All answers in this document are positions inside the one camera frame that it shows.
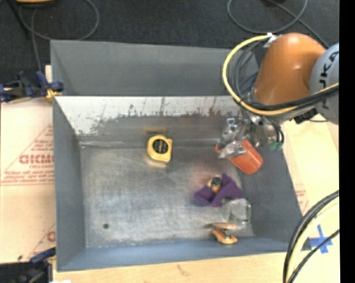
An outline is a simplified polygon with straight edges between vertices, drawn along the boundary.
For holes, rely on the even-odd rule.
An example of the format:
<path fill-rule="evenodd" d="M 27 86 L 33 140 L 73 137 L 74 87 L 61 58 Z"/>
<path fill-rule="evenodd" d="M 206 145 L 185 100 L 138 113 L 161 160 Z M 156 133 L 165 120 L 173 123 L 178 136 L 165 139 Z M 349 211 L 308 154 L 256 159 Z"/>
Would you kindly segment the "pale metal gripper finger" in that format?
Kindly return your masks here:
<path fill-rule="evenodd" d="M 242 143 L 240 141 L 233 141 L 224 145 L 224 147 L 219 149 L 219 158 L 231 159 L 231 158 L 236 158 L 244 153 L 246 153 L 246 150 L 243 147 Z"/>
<path fill-rule="evenodd" d="M 228 144 L 234 141 L 239 133 L 239 124 L 234 118 L 228 118 L 221 133 L 221 143 Z"/>

